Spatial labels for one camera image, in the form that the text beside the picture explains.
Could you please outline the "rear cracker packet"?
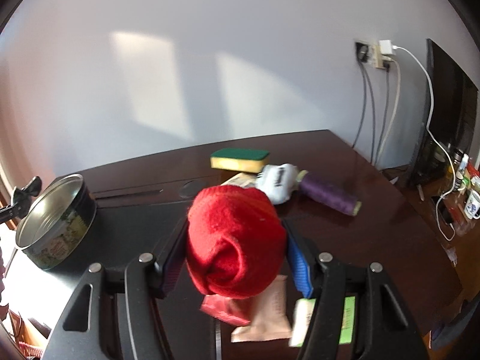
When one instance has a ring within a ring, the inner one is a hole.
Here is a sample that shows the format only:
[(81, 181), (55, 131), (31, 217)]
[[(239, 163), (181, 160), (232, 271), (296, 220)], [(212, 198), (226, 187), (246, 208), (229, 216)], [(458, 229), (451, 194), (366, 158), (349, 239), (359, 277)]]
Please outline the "rear cracker packet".
[(222, 185), (239, 186), (239, 187), (244, 188), (244, 189), (255, 188), (256, 187), (256, 178), (257, 178), (257, 175), (255, 175), (255, 174), (240, 172), (240, 173), (230, 177), (225, 182), (223, 182)]

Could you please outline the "yellow green sponge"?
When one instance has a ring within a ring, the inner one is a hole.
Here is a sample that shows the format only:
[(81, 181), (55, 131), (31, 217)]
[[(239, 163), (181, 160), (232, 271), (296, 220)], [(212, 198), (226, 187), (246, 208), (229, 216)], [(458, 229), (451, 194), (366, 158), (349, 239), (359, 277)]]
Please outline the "yellow green sponge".
[(211, 168), (259, 173), (269, 163), (270, 152), (242, 148), (224, 148), (213, 152), (210, 156)]

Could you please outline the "white rolled sock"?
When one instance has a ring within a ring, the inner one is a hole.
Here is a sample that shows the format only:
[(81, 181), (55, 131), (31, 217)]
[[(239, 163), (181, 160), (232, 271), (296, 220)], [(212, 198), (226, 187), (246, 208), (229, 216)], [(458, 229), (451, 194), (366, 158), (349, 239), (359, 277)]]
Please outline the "white rolled sock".
[(298, 188), (298, 174), (298, 167), (289, 163), (265, 165), (256, 177), (256, 189), (262, 191), (272, 205), (281, 205), (289, 201)]

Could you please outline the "red sock ball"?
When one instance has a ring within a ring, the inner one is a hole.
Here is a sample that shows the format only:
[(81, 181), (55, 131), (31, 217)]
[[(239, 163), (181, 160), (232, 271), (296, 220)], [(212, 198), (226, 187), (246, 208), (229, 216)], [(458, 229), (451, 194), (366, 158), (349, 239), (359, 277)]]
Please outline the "red sock ball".
[(276, 278), (287, 231), (265, 193), (218, 185), (203, 189), (187, 214), (186, 262), (203, 295), (253, 297)]

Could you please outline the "cookie tin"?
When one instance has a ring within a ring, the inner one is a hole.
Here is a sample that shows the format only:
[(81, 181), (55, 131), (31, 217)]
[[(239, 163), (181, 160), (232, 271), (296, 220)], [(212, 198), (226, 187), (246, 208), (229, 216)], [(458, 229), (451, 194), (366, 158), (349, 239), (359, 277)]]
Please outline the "cookie tin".
[(57, 267), (84, 239), (96, 212), (84, 177), (66, 175), (50, 184), (19, 222), (16, 249), (44, 271)]

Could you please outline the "purple thread spool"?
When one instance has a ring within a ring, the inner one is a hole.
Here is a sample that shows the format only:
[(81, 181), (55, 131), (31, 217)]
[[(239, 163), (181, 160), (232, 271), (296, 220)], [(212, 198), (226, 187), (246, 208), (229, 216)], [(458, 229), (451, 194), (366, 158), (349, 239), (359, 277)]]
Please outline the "purple thread spool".
[(356, 196), (306, 170), (298, 174), (297, 185), (302, 194), (345, 215), (357, 216), (362, 206)]

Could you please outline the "white patterned mug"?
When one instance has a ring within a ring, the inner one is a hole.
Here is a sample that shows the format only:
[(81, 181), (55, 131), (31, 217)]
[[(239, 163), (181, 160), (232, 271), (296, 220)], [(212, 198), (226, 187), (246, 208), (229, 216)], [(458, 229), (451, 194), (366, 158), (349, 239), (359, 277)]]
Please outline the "white patterned mug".
[(471, 190), (464, 207), (464, 213), (467, 219), (479, 219), (480, 216), (480, 195), (475, 190)]

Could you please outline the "black monitor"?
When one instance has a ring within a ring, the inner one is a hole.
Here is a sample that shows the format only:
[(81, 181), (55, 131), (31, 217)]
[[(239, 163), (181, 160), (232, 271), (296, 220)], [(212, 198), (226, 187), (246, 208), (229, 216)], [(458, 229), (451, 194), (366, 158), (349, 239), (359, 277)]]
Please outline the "black monitor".
[(425, 100), (421, 133), (409, 168), (407, 185), (415, 187), (444, 177), (450, 160), (456, 166), (470, 152), (476, 124), (479, 90), (461, 66), (435, 41), (426, 40), (426, 71), (433, 99)]

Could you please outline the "beige sachet packet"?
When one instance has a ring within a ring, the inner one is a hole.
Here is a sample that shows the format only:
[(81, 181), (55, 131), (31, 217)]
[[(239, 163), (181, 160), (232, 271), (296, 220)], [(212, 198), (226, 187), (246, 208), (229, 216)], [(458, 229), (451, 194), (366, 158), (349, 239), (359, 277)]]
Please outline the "beige sachet packet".
[(278, 275), (253, 298), (251, 321), (231, 333), (231, 343), (287, 340), (292, 328), (287, 319), (287, 276)]

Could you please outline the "wall power outlet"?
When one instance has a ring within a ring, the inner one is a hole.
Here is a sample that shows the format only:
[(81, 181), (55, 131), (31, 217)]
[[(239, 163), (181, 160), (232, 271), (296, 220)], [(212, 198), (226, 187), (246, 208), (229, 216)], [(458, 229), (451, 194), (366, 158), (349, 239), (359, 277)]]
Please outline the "wall power outlet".
[(380, 46), (365, 41), (355, 41), (355, 57), (360, 63), (367, 63), (376, 69), (389, 70), (391, 58), (382, 55)]

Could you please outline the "red wet wipes packet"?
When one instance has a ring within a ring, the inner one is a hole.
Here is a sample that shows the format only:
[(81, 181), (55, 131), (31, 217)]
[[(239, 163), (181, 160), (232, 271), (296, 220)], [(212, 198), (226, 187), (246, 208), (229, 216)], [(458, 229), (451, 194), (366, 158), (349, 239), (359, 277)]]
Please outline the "red wet wipes packet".
[(252, 300), (234, 299), (221, 295), (206, 295), (203, 298), (200, 310), (224, 323), (236, 327), (247, 326), (251, 323)]

